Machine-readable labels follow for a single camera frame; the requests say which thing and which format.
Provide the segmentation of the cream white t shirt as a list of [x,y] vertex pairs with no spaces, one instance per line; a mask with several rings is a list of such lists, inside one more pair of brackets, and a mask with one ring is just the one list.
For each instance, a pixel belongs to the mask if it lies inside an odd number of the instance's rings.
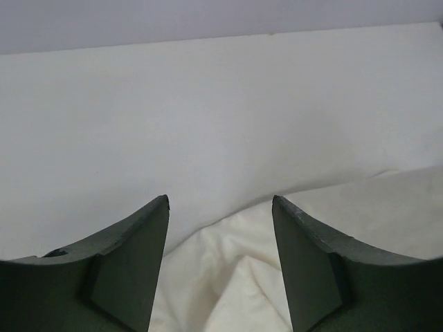
[[[387,173],[287,197],[372,246],[442,255],[442,168]],[[194,233],[163,258],[151,331],[290,331],[270,201]]]

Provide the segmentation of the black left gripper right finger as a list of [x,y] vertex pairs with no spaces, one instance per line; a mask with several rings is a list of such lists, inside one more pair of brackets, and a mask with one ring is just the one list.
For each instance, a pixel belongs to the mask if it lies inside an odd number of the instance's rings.
[[272,216],[294,331],[441,331],[442,259],[370,246],[281,196]]

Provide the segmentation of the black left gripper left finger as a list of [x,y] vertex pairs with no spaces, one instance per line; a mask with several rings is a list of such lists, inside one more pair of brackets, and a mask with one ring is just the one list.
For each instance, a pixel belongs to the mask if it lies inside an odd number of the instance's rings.
[[158,196],[42,257],[2,261],[1,330],[148,330],[169,217]]

